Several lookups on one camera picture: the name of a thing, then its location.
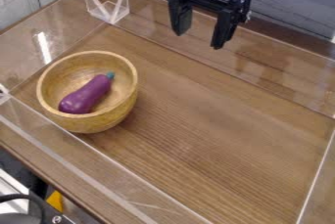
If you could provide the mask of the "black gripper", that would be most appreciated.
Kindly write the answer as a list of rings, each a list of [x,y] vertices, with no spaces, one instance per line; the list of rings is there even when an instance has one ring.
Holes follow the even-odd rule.
[[[252,0],[168,0],[173,31],[181,36],[190,28],[193,21],[193,6],[204,10],[220,12],[213,30],[211,47],[219,50],[232,39],[240,22],[247,22],[252,14]]]

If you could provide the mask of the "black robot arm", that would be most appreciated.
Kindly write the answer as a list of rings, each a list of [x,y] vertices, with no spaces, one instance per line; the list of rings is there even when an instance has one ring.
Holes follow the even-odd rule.
[[[178,36],[192,27],[194,7],[217,15],[211,40],[216,50],[232,39],[239,24],[251,20],[252,0],[168,0],[168,5],[172,28]]]

